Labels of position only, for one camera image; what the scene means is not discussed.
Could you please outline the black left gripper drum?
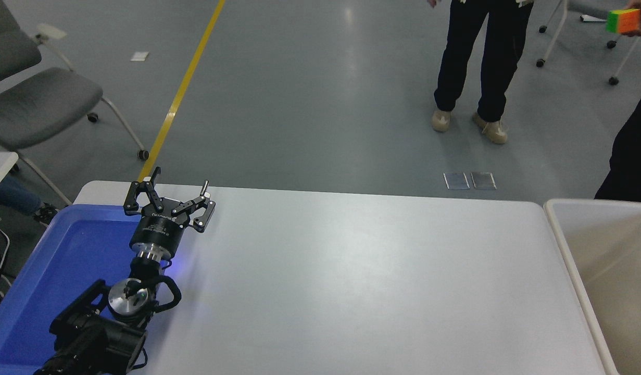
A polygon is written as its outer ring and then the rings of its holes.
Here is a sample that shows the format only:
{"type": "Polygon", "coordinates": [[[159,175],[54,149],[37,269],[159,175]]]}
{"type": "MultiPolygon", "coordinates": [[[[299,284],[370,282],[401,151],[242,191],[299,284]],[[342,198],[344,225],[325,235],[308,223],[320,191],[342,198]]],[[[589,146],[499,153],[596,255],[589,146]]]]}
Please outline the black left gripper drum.
{"type": "Polygon", "coordinates": [[[142,212],[140,215],[139,225],[130,239],[129,248],[133,252],[142,252],[149,247],[160,252],[161,258],[174,258],[184,230],[189,225],[189,215],[173,217],[156,212],[142,212]]]}

